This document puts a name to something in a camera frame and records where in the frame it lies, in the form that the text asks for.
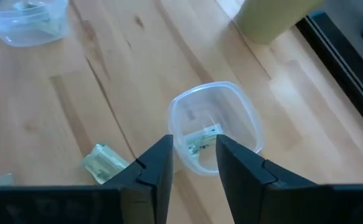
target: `green item in container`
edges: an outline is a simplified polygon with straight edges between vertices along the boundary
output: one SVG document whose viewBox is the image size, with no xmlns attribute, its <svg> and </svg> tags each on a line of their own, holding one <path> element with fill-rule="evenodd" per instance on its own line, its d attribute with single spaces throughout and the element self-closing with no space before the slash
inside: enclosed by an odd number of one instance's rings
<svg viewBox="0 0 363 224">
<path fill-rule="evenodd" d="M 34 7 L 40 7 L 40 9 L 35 12 L 37 15 L 41 15 L 42 17 L 46 18 L 41 21 L 30 21 L 30 24 L 38 30 L 45 32 L 50 35 L 59 35 L 60 34 L 60 26 L 61 23 L 58 18 L 54 18 L 50 16 L 49 11 L 47 8 L 41 3 L 41 5 L 33 4 L 29 1 L 21 1 L 17 2 L 12 6 L 15 10 L 25 10 L 25 9 L 32 9 Z"/>
</svg>

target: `wooden surface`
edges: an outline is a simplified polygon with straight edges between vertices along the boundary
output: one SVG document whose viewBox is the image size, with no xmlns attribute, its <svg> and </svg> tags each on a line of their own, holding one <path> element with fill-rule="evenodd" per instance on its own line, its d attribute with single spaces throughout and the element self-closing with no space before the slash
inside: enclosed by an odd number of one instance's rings
<svg viewBox="0 0 363 224">
<path fill-rule="evenodd" d="M 76 0 L 64 40 L 0 41 L 0 174 L 16 184 L 93 184 L 96 142 L 125 159 L 167 133 L 178 94 L 227 80 L 262 118 L 267 159 L 318 183 L 363 182 L 363 119 L 301 34 L 244 41 L 241 1 Z M 174 174 L 168 223 L 232 223 L 218 177 Z"/>
</svg>

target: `butcher block table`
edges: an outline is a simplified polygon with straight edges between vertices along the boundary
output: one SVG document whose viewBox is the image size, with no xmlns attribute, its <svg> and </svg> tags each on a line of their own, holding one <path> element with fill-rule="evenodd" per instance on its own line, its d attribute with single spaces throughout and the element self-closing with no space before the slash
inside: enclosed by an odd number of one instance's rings
<svg viewBox="0 0 363 224">
<path fill-rule="evenodd" d="M 230 81 L 261 117 L 262 156 L 317 183 L 363 182 L 361 115 L 295 27 L 270 45 L 245 40 L 241 3 L 73 0 L 64 39 L 0 41 L 0 175 L 95 184 L 80 168 L 95 143 L 132 161 L 167 134 L 173 98 Z M 168 223 L 233 223 L 218 176 L 175 169 Z"/>
</svg>

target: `wood grain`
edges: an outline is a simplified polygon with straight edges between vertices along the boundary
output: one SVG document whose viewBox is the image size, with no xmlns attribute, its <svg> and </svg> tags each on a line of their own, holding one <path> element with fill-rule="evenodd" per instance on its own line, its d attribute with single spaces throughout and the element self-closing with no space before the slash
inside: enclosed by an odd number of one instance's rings
<svg viewBox="0 0 363 224">
<path fill-rule="evenodd" d="M 93 184 L 80 161 L 95 143 L 133 160 L 167 133 L 173 98 L 225 80 L 257 109 L 264 157 L 318 183 L 363 182 L 360 114 L 296 28 L 269 45 L 244 39 L 241 3 L 76 0 L 63 40 L 0 41 L 0 174 Z M 219 177 L 175 163 L 168 222 L 232 223 Z"/>
</svg>

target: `transparent plastic cup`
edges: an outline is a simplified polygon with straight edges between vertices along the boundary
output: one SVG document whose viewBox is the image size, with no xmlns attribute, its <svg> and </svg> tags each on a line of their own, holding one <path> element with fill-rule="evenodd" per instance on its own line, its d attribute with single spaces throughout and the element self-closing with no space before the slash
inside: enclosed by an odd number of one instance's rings
<svg viewBox="0 0 363 224">
<path fill-rule="evenodd" d="M 215 140 L 225 134 L 258 153 L 264 145 L 259 117 L 244 92 L 230 82 L 197 86 L 176 97 L 168 128 L 181 161 L 199 175 L 217 175 Z"/>
<path fill-rule="evenodd" d="M 0 39 L 30 47 L 61 39 L 68 30 L 68 0 L 0 0 Z"/>
</svg>

